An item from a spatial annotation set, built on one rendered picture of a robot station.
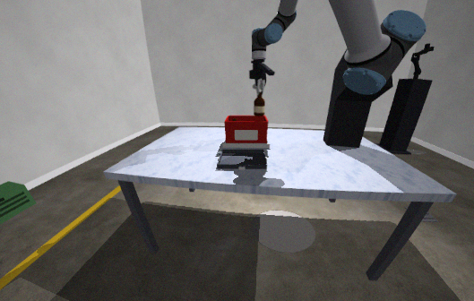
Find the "red crate with dividers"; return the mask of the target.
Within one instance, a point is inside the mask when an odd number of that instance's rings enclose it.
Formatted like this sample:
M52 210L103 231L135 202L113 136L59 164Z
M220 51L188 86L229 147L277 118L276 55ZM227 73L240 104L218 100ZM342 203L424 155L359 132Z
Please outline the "red crate with dividers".
M226 143L267 143L267 133L263 116L228 116L225 120Z

